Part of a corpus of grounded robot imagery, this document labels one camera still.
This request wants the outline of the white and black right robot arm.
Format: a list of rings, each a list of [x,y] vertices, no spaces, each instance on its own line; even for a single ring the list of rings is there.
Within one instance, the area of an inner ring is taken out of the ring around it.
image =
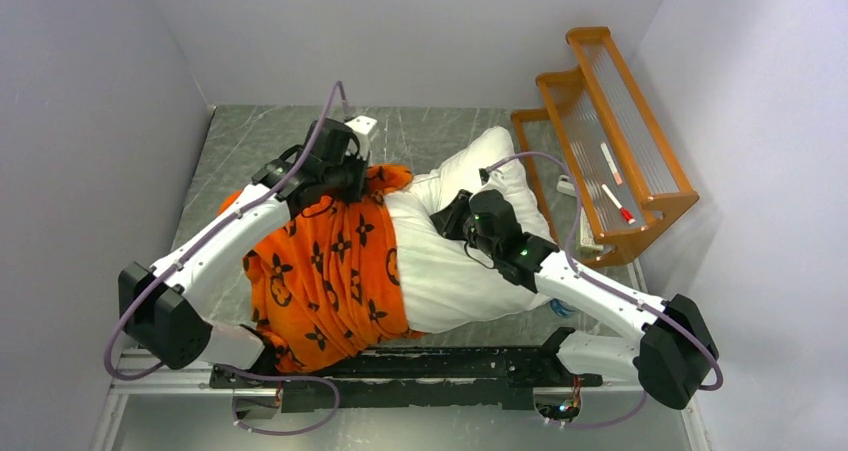
[[[550,384],[593,374],[636,381],[648,396],[675,410],[699,391],[723,384],[718,349],[698,305],[670,300],[614,281],[579,264],[555,243],[524,231],[498,191],[458,192],[430,217],[437,233],[482,252],[507,282],[575,307],[613,331],[570,331],[539,362]]]

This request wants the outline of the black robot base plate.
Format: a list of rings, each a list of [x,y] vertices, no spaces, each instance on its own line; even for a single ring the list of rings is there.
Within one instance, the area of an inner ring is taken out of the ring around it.
[[[599,387],[599,375],[574,376],[542,346],[375,348],[318,372],[326,384],[278,384],[214,367],[209,385],[242,406],[280,398],[283,413],[341,409],[498,406],[532,410],[544,391]]]

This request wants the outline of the orange patterned pillowcase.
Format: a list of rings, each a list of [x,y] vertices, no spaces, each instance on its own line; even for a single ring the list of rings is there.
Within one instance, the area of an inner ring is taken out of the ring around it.
[[[325,196],[243,257],[251,320],[266,347],[252,372],[307,374],[384,341],[420,337],[404,309],[385,205],[412,178],[405,166],[372,166],[361,201]]]

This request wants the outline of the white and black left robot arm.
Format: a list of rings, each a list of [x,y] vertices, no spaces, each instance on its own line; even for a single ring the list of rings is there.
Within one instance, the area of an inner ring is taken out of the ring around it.
[[[236,368],[249,385],[273,380],[277,359],[245,326],[201,314],[201,299],[226,265],[329,196],[365,194],[376,119],[317,120],[303,144],[263,165],[235,201],[194,237],[149,266],[127,265],[118,277],[120,329],[172,370],[196,362]]]

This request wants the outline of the white pillow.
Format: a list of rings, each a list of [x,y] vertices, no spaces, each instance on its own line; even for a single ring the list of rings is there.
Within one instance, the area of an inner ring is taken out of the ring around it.
[[[509,182],[504,196],[526,232],[550,239],[550,228],[528,186],[523,165],[513,159],[510,133],[487,129],[465,149],[385,198],[397,243],[403,306],[411,330],[442,333],[472,322],[486,322],[549,302],[549,297],[507,282],[482,252],[439,236],[430,215],[445,208],[461,189],[481,187],[479,169],[500,160]]]

